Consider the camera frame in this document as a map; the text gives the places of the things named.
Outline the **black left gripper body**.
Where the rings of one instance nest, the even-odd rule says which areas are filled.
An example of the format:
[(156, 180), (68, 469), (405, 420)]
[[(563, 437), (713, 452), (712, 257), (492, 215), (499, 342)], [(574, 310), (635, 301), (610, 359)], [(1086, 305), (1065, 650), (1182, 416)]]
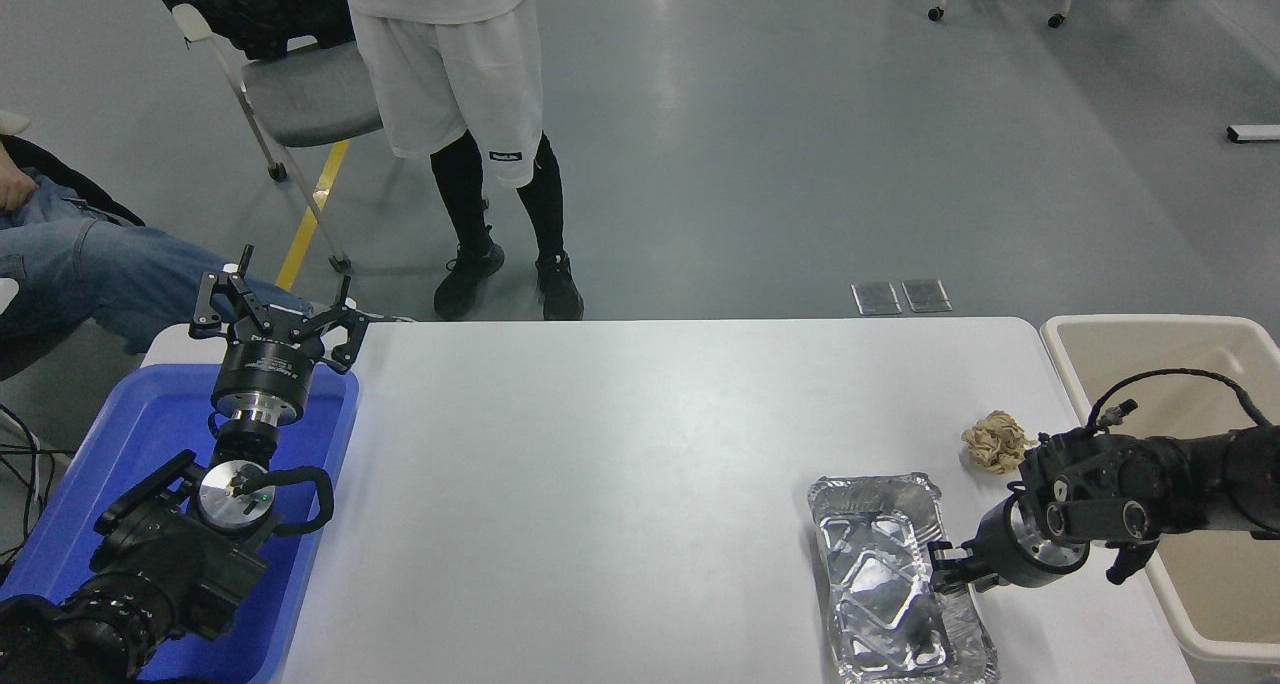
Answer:
[(282, 343), (252, 338), (227, 348), (211, 395), (219, 412), (302, 412), (315, 365), (325, 356), (319, 338)]

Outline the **person's hand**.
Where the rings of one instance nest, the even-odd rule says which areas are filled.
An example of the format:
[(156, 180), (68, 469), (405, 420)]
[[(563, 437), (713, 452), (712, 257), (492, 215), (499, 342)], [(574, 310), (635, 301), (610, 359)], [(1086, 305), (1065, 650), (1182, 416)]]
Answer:
[(38, 191), (35, 179), (23, 172), (14, 161), (1, 156), (1, 186), (0, 204), (3, 213), (15, 213), (22, 210)]

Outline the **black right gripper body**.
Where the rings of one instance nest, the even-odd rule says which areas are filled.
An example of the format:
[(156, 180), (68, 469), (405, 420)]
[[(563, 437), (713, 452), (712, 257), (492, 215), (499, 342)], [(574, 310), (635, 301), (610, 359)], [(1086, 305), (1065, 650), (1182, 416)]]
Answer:
[(975, 535), (963, 547), (970, 553), (972, 583), (978, 590), (996, 585), (1044, 587), (1056, 576), (1034, 552), (1046, 539), (1034, 520), (1021, 514), (1016, 500), (1005, 500), (979, 521)]

